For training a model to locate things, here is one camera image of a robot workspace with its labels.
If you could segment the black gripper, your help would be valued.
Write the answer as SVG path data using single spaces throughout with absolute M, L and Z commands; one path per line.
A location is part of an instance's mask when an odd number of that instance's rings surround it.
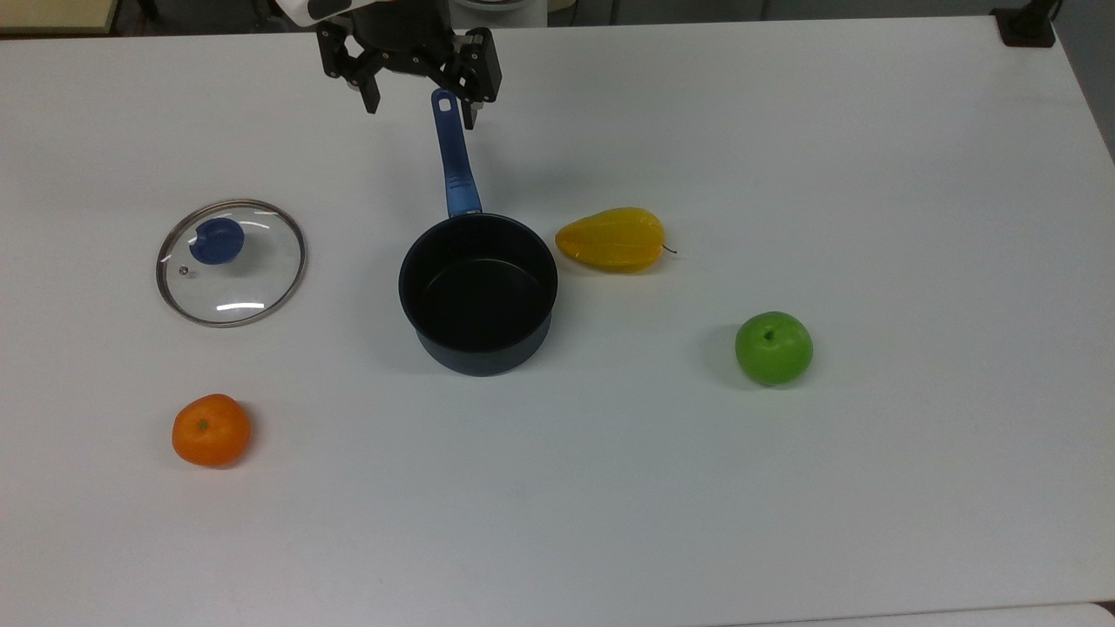
M 382 70 L 379 52 L 447 56 L 436 64 L 433 79 L 456 96 L 466 131 L 474 131 L 485 105 L 497 102 L 503 73 L 493 32 L 485 27 L 453 32 L 446 1 L 379 1 L 353 8 L 348 17 L 363 52 L 351 55 L 350 31 L 342 25 L 318 23 L 322 69 L 358 91 L 368 114 L 375 114 L 382 99 L 377 83 Z

